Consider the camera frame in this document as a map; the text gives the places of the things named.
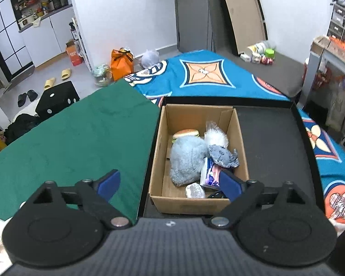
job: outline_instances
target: orange plastic bag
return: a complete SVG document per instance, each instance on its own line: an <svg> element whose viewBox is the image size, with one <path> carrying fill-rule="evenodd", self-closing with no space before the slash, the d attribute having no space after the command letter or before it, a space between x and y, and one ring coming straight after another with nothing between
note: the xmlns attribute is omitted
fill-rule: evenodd
<svg viewBox="0 0 345 276"><path fill-rule="evenodd" d="M120 50L113 49L111 52L110 68L114 81L133 73L133 54L123 48Z"/></svg>

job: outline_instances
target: green lid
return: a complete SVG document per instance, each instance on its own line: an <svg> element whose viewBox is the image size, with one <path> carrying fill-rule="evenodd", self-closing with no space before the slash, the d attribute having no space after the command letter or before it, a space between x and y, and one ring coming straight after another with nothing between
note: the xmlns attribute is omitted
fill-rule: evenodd
<svg viewBox="0 0 345 276"><path fill-rule="evenodd" d="M268 58L272 58L273 59L275 57L275 51L273 49L266 49L264 54Z"/></svg>

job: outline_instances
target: green cloth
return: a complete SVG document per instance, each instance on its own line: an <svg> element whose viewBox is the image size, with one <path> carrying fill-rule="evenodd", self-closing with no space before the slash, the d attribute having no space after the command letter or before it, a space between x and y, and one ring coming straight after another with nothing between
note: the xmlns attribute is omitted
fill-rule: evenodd
<svg viewBox="0 0 345 276"><path fill-rule="evenodd" d="M110 203L135 222L158 115L119 80L44 121L0 152L0 218L13 216L46 180L73 186L118 169Z"/></svg>

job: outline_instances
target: purple and white package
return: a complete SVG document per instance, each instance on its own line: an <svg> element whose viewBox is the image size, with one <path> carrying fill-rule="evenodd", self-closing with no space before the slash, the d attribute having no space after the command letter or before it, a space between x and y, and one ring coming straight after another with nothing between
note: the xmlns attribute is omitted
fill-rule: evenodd
<svg viewBox="0 0 345 276"><path fill-rule="evenodd" d="M204 165L201 170L201 181L199 184L206 188L219 188L219 174L221 167L216 165L210 157L205 158L203 161Z"/></svg>

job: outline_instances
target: black fabric cube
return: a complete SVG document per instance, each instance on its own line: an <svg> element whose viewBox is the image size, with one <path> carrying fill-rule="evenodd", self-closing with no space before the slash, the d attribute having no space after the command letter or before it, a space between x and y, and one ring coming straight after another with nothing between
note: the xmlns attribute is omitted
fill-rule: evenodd
<svg viewBox="0 0 345 276"><path fill-rule="evenodd" d="M46 120L76 101L79 101L79 96L72 81L63 82L43 92L36 113L41 120Z"/></svg>

